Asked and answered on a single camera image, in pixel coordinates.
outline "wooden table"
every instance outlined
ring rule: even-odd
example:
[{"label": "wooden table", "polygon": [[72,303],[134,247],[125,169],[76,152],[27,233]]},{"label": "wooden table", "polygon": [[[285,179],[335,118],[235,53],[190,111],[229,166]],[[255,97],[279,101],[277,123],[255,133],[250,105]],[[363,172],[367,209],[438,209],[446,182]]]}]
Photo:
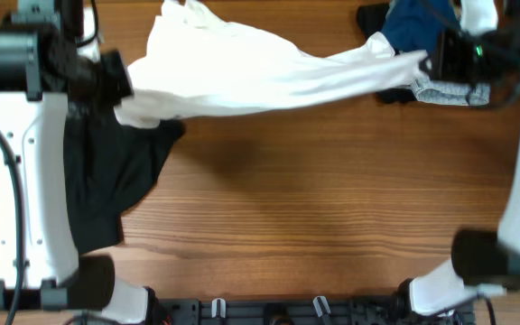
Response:
[{"label": "wooden table", "polygon": [[[374,2],[207,5],[326,56],[364,43],[354,16]],[[127,63],[142,57],[160,5],[101,0],[104,48],[119,48]],[[0,17],[13,7],[0,0]],[[117,273],[162,298],[348,297],[390,293],[431,271],[460,227],[496,228],[515,169],[520,107],[384,106],[364,96],[187,125],[156,188],[124,215],[125,243],[106,249]],[[499,324],[520,324],[520,292],[495,305]],[[68,316],[20,313],[16,323]],[[478,323],[488,324],[481,305]]]}]

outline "white garment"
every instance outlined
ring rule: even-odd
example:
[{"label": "white garment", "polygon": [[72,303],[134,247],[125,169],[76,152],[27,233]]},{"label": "white garment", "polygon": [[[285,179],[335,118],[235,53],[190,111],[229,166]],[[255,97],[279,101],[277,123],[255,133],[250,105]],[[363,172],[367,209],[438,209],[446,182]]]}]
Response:
[{"label": "white garment", "polygon": [[205,5],[165,0],[147,54],[128,68],[135,96],[116,108],[122,125],[308,107],[408,85],[425,51],[395,57],[381,33],[326,59],[270,32],[226,23]]}]

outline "navy blue fabric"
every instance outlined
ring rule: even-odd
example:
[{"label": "navy blue fabric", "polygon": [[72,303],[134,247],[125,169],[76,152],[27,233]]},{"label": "navy blue fabric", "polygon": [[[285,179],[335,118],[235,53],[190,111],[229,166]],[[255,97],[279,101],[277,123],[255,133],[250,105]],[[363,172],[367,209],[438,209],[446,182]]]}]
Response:
[{"label": "navy blue fabric", "polygon": [[[459,24],[449,0],[429,0],[450,22]],[[399,51],[436,50],[439,33],[445,26],[419,0],[397,0],[386,17],[382,34]]]}]

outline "black cloth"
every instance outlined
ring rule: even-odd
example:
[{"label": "black cloth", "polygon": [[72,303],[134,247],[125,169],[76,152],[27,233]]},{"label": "black cloth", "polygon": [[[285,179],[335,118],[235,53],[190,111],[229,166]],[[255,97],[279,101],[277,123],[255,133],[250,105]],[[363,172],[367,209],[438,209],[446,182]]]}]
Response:
[{"label": "black cloth", "polygon": [[110,113],[81,114],[70,107],[64,132],[68,216],[80,254],[122,241],[120,214],[157,182],[173,144],[184,133],[180,121],[154,129],[121,126]]},{"label": "black cloth", "polygon": [[[382,30],[389,8],[389,4],[363,5],[358,8],[357,24],[367,39]],[[410,89],[390,88],[377,92],[376,96],[384,104],[395,102],[406,104],[416,101],[416,97]]]}]

